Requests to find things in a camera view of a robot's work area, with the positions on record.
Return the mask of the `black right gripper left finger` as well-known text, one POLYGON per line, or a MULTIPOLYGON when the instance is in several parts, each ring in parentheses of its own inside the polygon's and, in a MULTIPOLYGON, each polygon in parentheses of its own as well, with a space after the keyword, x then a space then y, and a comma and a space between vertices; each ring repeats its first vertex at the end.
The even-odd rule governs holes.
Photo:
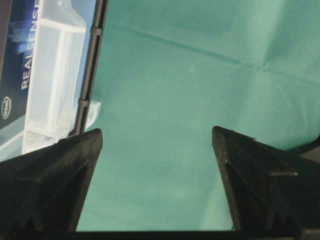
POLYGON ((103 146, 98 128, 0 164, 0 230, 77 229, 103 146))

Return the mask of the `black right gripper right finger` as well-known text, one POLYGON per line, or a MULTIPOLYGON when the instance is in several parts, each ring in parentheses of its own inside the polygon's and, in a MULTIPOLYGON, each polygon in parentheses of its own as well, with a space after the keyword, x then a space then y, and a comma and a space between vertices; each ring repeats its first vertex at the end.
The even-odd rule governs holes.
POLYGON ((212 148, 237 231, 317 233, 320 160, 220 126, 212 148))

